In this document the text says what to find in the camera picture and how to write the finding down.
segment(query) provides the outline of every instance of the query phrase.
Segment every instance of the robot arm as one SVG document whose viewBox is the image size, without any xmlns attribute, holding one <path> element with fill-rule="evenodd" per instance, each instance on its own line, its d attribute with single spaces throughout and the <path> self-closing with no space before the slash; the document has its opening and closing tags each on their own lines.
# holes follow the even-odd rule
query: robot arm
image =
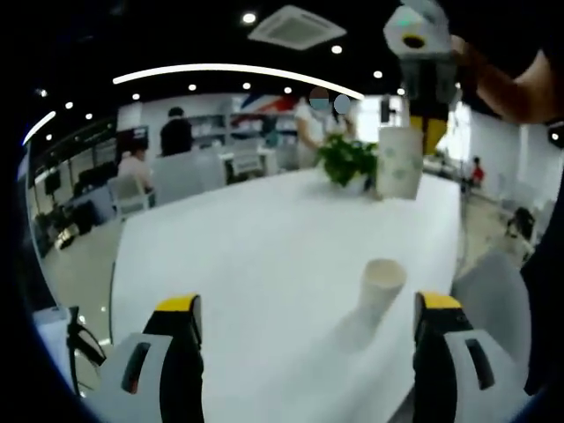
<svg viewBox="0 0 564 423">
<path fill-rule="evenodd" d="M 424 153 L 432 154 L 458 100 L 449 22 L 433 0 L 402 3 L 384 27 L 384 37 L 399 59 L 411 126 L 423 131 Z"/>
</svg>

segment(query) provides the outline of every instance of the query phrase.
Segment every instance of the ceiling air conditioner vent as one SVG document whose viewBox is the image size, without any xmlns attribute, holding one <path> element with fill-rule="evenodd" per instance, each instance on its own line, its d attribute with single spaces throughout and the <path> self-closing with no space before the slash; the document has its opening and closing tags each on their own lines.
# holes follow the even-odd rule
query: ceiling air conditioner vent
<svg viewBox="0 0 564 423">
<path fill-rule="evenodd" d="M 263 20 L 249 35 L 250 40 L 307 50 L 346 34 L 346 30 L 295 6 L 285 6 Z"/>
</svg>

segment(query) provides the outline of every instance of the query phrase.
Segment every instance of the person in white shirt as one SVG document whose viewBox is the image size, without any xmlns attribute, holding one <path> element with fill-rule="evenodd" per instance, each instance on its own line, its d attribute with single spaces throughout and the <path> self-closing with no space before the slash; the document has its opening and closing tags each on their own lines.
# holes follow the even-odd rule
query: person in white shirt
<svg viewBox="0 0 564 423">
<path fill-rule="evenodd" d="M 117 175 L 135 175 L 143 185 L 145 193 L 149 194 L 152 192 L 151 169 L 145 161 L 145 152 L 146 148 L 142 145 L 135 145 L 125 152 L 122 156 L 122 161 L 120 161 Z"/>
<path fill-rule="evenodd" d="M 300 169 L 314 167 L 317 149 L 331 133 L 341 133 L 354 138 L 356 129 L 351 114 L 337 114 L 332 104 L 327 110 L 315 110 L 305 99 L 301 99 L 295 111 L 298 130 L 298 164 Z"/>
</svg>

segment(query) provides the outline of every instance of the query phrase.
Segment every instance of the green plant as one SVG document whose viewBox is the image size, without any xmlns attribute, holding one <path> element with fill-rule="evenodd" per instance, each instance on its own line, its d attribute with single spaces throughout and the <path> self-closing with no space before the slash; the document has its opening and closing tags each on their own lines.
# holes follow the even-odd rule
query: green plant
<svg viewBox="0 0 564 423">
<path fill-rule="evenodd" d="M 360 141 L 347 142 L 341 134 L 332 134 L 318 154 L 329 179 L 345 187 L 357 174 L 375 177 L 377 158 L 373 150 L 376 146 Z"/>
</svg>

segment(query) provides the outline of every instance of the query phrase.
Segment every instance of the white table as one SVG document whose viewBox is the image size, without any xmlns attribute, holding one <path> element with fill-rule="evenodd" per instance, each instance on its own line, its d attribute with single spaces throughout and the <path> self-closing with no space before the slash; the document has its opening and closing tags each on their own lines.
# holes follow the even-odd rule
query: white table
<svg viewBox="0 0 564 423">
<path fill-rule="evenodd" d="M 271 148 L 258 147 L 258 154 L 264 159 L 264 172 L 267 176 L 278 174 L 278 161 L 276 159 L 276 151 Z M 219 158 L 224 161 L 233 160 L 233 151 L 223 151 L 219 154 Z"/>
<path fill-rule="evenodd" d="M 451 164 L 443 165 L 441 162 L 423 159 L 423 169 L 427 172 L 433 174 L 439 174 L 440 172 L 445 172 L 449 174 L 452 178 L 457 178 L 460 174 L 460 169 L 457 169 Z"/>
<path fill-rule="evenodd" d="M 384 422 L 413 383 L 414 293 L 448 293 L 459 188 L 423 175 L 416 201 L 331 189 L 319 169 L 244 182 L 128 219 L 113 291 L 119 343 L 158 302 L 203 299 L 206 422 Z M 408 281 L 361 352 L 327 342 L 368 260 Z"/>
</svg>

